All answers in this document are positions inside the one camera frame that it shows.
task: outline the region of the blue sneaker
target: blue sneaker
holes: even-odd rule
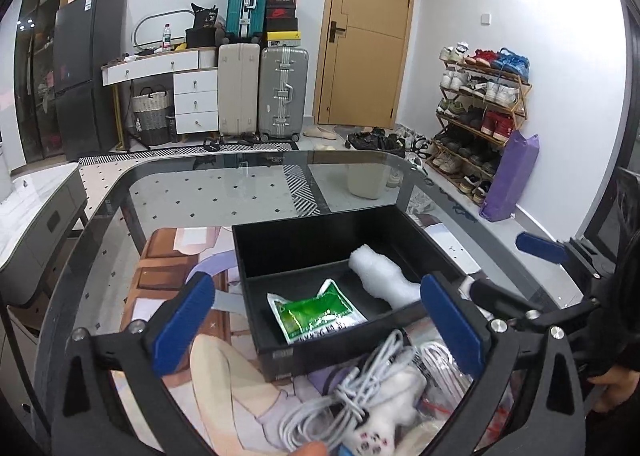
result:
[[[514,53],[512,51],[508,50],[507,48],[502,48],[498,52],[498,58],[492,60],[491,67],[494,68],[494,70],[504,69],[505,65],[513,55]]]
[[[527,57],[512,54],[505,62],[503,70],[519,75],[525,84],[529,84],[529,59]]]

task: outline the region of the teal suitcase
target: teal suitcase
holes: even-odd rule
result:
[[[226,7],[226,43],[262,40],[267,0],[229,0]]]

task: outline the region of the red sneaker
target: red sneaker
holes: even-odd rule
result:
[[[481,51],[480,54],[476,52],[476,55],[477,56],[474,57],[476,66],[483,66],[485,68],[490,68],[491,63],[498,58],[498,54],[495,51]]]
[[[471,65],[475,64],[482,53],[484,53],[482,50],[476,50],[476,54],[473,57],[465,57],[465,62]]]
[[[513,119],[506,115],[495,115],[494,138],[507,143],[511,132],[513,132]]]
[[[488,134],[489,136],[494,135],[496,116],[498,115],[490,110],[484,113],[484,119],[482,120],[482,127],[480,128],[480,131],[482,131],[483,134]]]

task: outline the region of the white game controller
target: white game controller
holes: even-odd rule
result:
[[[369,418],[342,440],[340,456],[392,456],[396,450],[396,426],[415,420],[414,406],[426,379],[410,364],[380,385],[375,406],[367,408]]]

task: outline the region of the purple bag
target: purple bag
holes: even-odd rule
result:
[[[511,133],[494,181],[480,208],[480,215],[484,219],[501,221],[511,217],[529,181],[539,152],[540,140],[537,134],[525,138],[520,131]]]

